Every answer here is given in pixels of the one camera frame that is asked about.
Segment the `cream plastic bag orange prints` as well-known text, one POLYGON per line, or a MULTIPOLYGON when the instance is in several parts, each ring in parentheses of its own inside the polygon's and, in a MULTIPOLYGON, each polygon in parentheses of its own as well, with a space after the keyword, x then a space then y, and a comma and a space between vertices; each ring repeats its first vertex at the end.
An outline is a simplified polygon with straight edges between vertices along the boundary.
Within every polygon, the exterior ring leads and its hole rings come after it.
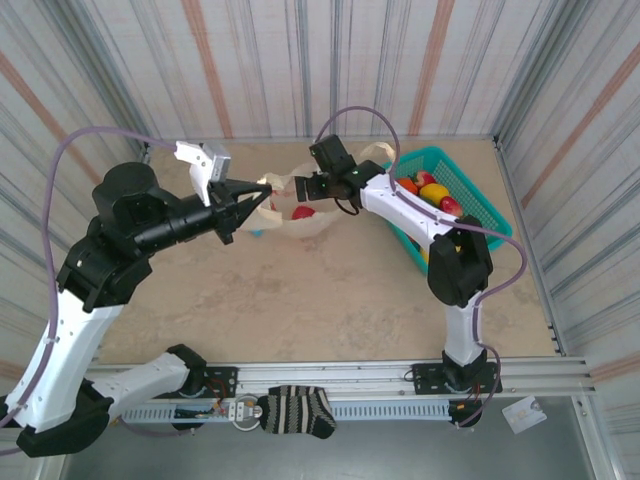
MULTIPOLYGON (((275 188, 273 192, 274 195, 291 196, 292 191, 288 188, 293 186, 294 175, 307 175, 315 172, 316 168, 311 163, 305 163, 294 169, 288 175, 280 176, 267 173, 259 180, 259 183, 269 183, 275 188)), ((266 203, 263 202, 249 218, 250 223, 253 225, 252 232, 275 231, 295 239, 309 238, 318 235, 328 228, 343 215, 343 211, 335 207, 329 211, 316 211, 312 209, 310 214, 305 214, 303 217, 297 219, 293 219, 292 215, 293 212, 286 216, 279 211, 273 201, 270 201, 269 208, 267 208, 266 203)))

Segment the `yellow fake mango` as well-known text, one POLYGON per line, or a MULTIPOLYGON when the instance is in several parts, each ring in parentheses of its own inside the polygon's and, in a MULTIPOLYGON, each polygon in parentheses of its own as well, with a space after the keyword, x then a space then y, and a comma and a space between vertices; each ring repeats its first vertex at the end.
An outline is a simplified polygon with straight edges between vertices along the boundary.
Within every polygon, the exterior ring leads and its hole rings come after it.
POLYGON ((420 188, 419 196, 439 208, 442 200, 450 195, 449 190, 439 183, 430 183, 420 188))

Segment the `teal plastic basket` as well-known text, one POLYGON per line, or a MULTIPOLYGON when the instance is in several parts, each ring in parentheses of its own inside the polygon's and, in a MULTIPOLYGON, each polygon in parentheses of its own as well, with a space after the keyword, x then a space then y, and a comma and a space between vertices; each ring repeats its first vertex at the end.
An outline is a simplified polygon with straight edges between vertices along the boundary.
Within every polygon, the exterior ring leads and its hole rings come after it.
MULTIPOLYGON (((482 227, 512 237, 513 230, 509 222, 476 187, 463 170, 442 149, 428 146, 403 154, 396 168, 396 177, 413 177, 418 171, 427 171, 444 185, 450 196, 461 205, 463 212, 480 220, 482 227)), ((399 240, 418 270, 424 275, 428 272, 428 262, 420 253, 420 248, 401 229, 387 222, 388 227, 399 240)), ((488 236, 489 251, 497 250, 504 240, 488 236)))

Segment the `black white striped cloth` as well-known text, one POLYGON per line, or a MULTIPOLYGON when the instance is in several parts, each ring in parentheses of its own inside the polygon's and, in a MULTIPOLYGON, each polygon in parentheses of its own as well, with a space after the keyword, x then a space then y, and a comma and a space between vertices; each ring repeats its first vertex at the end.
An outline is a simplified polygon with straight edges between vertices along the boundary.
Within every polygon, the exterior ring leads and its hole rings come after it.
POLYGON ((257 405, 262 410, 260 426, 266 433, 328 439, 337 428, 326 391, 321 387, 272 387, 267 395, 258 398, 257 405))

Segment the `white card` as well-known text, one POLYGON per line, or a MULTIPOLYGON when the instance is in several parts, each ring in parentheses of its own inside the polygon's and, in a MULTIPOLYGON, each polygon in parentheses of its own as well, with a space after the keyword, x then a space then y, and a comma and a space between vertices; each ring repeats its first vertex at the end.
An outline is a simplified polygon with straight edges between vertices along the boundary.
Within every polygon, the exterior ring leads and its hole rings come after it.
POLYGON ((547 419, 534 396, 522 398, 502 409, 502 414, 514 434, 519 434, 547 419))

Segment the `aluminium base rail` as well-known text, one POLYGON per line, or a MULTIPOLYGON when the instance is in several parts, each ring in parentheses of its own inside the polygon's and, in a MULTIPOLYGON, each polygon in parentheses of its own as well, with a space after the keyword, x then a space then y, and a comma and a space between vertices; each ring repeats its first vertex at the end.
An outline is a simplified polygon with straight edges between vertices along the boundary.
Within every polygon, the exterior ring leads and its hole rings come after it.
MULTIPOLYGON (((412 398, 414 360, 235 363, 235 395, 261 396, 278 385, 319 386, 335 401, 412 398)), ((586 361, 576 357, 511 357, 501 362, 499 398, 593 395, 586 361)))

